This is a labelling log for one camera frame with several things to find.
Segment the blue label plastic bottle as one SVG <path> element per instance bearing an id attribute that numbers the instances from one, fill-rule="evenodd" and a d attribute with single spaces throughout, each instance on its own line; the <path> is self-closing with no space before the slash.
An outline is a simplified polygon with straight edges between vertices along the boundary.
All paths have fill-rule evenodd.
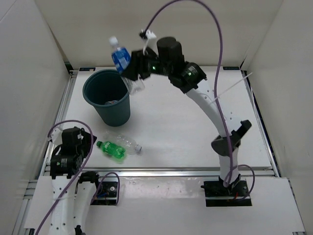
<path id="1" fill-rule="evenodd" d="M 128 53 L 125 47 L 122 47 L 117 38 L 112 36 L 109 38 L 109 43 L 112 48 L 112 60 L 116 67 L 116 70 L 122 74 L 122 72 L 126 69 L 128 64 L 130 63 L 131 56 Z M 145 89 L 143 82 L 139 79 L 136 81 L 132 81 L 125 77 L 121 77 L 129 94 L 133 95 L 137 92 L 140 92 Z"/>

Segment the green plastic bottle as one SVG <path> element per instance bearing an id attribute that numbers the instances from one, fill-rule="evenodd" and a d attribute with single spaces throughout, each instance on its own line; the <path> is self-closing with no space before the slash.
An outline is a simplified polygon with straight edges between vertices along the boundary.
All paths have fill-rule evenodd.
<path id="1" fill-rule="evenodd" d="M 126 150 L 110 141 L 97 141 L 96 146 L 104 157 L 107 157 L 118 164 L 122 164 L 126 157 Z"/>

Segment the orange label clear bottle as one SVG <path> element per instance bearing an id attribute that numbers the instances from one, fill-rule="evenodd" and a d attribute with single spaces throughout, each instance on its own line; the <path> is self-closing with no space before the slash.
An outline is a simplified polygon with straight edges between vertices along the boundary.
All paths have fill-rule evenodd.
<path id="1" fill-rule="evenodd" d="M 118 102 L 119 102 L 118 100 L 107 101 L 107 102 L 105 103 L 105 105 L 113 105 L 113 104 L 116 104 L 116 103 L 118 103 Z"/>

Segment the clear plastic bottle white cap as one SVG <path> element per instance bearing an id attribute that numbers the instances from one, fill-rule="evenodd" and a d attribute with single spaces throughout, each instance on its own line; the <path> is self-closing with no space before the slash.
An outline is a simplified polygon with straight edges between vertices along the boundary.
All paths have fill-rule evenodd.
<path id="1" fill-rule="evenodd" d="M 110 141 L 123 147 L 128 155 L 138 155 L 141 153 L 142 146 L 126 135 L 113 131 L 106 131 L 103 137 L 106 141 Z"/>

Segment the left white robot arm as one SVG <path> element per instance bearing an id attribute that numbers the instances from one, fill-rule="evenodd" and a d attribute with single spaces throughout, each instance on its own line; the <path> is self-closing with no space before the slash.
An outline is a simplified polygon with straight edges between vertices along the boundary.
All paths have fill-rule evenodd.
<path id="1" fill-rule="evenodd" d="M 79 172 L 96 137 L 83 128 L 73 127 L 64 130 L 61 139 L 62 143 L 53 150 L 50 161 L 55 207 L 48 233 L 83 235 L 92 197 L 103 189 L 98 172 Z"/>

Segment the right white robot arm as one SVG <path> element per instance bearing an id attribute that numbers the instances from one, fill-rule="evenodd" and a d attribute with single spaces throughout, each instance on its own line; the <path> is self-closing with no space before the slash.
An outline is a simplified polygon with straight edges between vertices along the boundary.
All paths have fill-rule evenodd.
<path id="1" fill-rule="evenodd" d="M 163 37 L 156 45 L 158 52 L 149 47 L 133 50 L 122 76 L 132 81 L 147 79 L 152 74 L 166 76 L 173 86 L 203 110 L 219 133 L 211 146 L 219 155 L 220 191 L 230 196 L 238 188 L 238 149 L 242 137 L 251 127 L 251 122 L 240 120 L 231 111 L 222 109 L 206 80 L 206 73 L 196 63 L 185 60 L 181 44 L 174 37 Z"/>

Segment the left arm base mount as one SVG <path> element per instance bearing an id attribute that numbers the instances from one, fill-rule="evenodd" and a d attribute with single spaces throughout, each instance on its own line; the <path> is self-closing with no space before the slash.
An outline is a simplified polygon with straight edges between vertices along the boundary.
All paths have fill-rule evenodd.
<path id="1" fill-rule="evenodd" d="M 113 175 L 116 181 L 107 181 L 107 178 Z M 98 184 L 95 195 L 92 197 L 91 205 L 117 206 L 120 196 L 120 178 L 117 173 L 107 173 Z"/>

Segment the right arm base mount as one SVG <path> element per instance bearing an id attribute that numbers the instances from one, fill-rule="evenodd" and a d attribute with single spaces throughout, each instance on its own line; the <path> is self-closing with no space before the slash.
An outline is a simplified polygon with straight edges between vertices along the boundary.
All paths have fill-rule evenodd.
<path id="1" fill-rule="evenodd" d="M 218 181 L 204 181 L 206 207 L 250 207 L 251 197 L 248 196 L 246 180 L 241 180 L 234 189 L 229 191 Z"/>

